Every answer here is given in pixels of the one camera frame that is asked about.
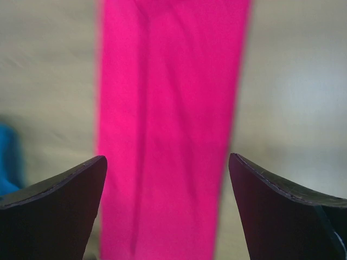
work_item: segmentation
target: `blue cloth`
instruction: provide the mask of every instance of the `blue cloth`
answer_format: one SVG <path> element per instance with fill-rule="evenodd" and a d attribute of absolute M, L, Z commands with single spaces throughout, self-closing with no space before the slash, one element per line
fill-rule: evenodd
<path fill-rule="evenodd" d="M 0 196 L 24 186 L 23 157 L 16 132 L 0 123 Z"/>

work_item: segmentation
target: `pink fabric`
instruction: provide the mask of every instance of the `pink fabric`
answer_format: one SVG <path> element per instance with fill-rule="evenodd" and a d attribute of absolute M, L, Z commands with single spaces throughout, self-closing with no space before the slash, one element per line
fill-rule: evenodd
<path fill-rule="evenodd" d="M 249 0 L 104 0 L 101 259 L 213 258 Z"/>

